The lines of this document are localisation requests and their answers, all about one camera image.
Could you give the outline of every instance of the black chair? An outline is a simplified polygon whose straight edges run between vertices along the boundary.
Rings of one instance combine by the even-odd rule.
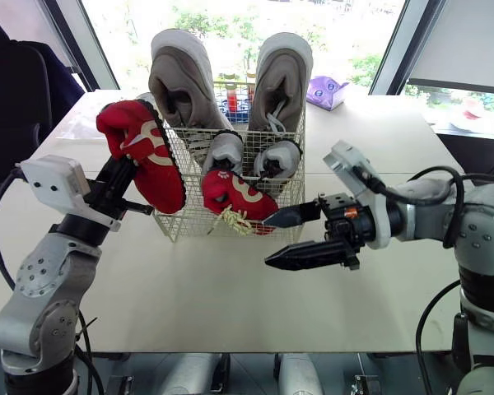
[[[48,75],[40,53],[0,27],[0,184],[52,129]]]

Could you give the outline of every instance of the white table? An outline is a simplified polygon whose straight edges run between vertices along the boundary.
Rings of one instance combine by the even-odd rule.
[[[95,177],[108,157],[103,141],[57,139],[77,113],[93,119],[117,91],[86,94],[35,156],[78,159]],[[321,158],[343,138],[370,158],[387,184],[436,163],[459,165],[422,117],[399,97],[363,97],[331,113],[307,109],[306,198],[347,191]],[[127,198],[144,202],[131,187]],[[0,247],[11,273],[62,216],[16,181],[0,207]],[[302,239],[323,237],[323,222]],[[458,278],[450,250],[421,241],[360,254],[361,270],[340,266],[284,272],[263,258],[272,239],[180,238],[172,244],[150,217],[129,212],[102,246],[96,279],[82,300],[97,351],[412,351],[419,316],[431,297]],[[0,277],[0,308],[10,291]],[[430,316],[426,349],[450,348],[459,295]]]

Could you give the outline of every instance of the gray robot arm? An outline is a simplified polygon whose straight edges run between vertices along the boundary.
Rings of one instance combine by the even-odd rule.
[[[324,161],[354,197],[319,195],[313,202],[285,207],[269,217],[264,224],[279,227],[317,220],[322,212],[327,220],[325,241],[287,246],[266,258],[266,263],[287,270],[335,263],[356,269],[357,254],[365,244],[385,248],[391,237],[443,241],[453,226],[450,247],[461,279],[453,353],[457,365],[465,373],[472,372],[459,393],[475,389],[494,395],[494,184],[461,196],[460,215],[454,220],[458,197],[449,181],[417,179],[384,188],[369,161],[346,142],[337,143]]]
[[[81,299],[100,259],[99,246],[127,210],[152,208],[123,199],[136,174],[128,158],[110,159],[96,180],[74,160],[46,156],[21,163],[35,196],[65,217],[22,262],[0,312],[0,348],[8,393],[73,394],[75,327]]]

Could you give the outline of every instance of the red shoe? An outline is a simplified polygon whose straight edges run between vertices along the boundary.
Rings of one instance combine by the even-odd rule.
[[[272,197],[254,189],[231,171],[209,171],[201,188],[203,205],[218,215],[231,205],[234,212],[246,212],[247,220],[262,221],[278,210],[278,205]],[[274,229],[260,224],[256,224],[254,228],[258,235],[265,235]]]
[[[145,100],[125,100],[97,115],[112,156],[130,155],[139,164],[135,185],[157,210],[173,214],[185,204],[185,188],[157,112]]]

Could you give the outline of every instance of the white wire basket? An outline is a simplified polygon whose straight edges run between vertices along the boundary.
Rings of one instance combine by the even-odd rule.
[[[244,142],[244,171],[241,176],[247,183],[262,189],[264,192],[282,190],[276,198],[278,207],[303,203],[305,201],[304,155],[302,155],[295,175],[290,179],[279,179],[277,183],[274,182],[275,179],[272,179],[272,182],[265,179],[260,180],[249,174],[249,171],[253,169],[256,155],[277,140],[292,140],[304,152],[305,113],[302,113],[295,132],[288,131],[275,137],[272,132],[247,131],[252,92],[254,92],[254,84],[215,82],[218,107],[231,121],[233,128],[241,135]],[[236,104],[230,106],[228,102],[234,97],[233,94]],[[164,126],[186,188],[186,204],[183,209],[171,215],[159,211],[155,211],[153,215],[163,233],[172,242],[177,241],[181,236],[269,237],[284,239],[288,243],[294,243],[299,239],[301,226],[274,229],[266,235],[254,233],[241,235],[224,221],[217,221],[217,215],[203,206],[203,195],[200,187],[203,180],[201,167],[196,160],[197,154],[188,149],[188,144],[189,141],[197,139],[198,141],[205,141],[205,145],[210,146],[212,139],[219,130],[171,128],[166,123]],[[253,226],[259,224],[258,221],[249,222]]]

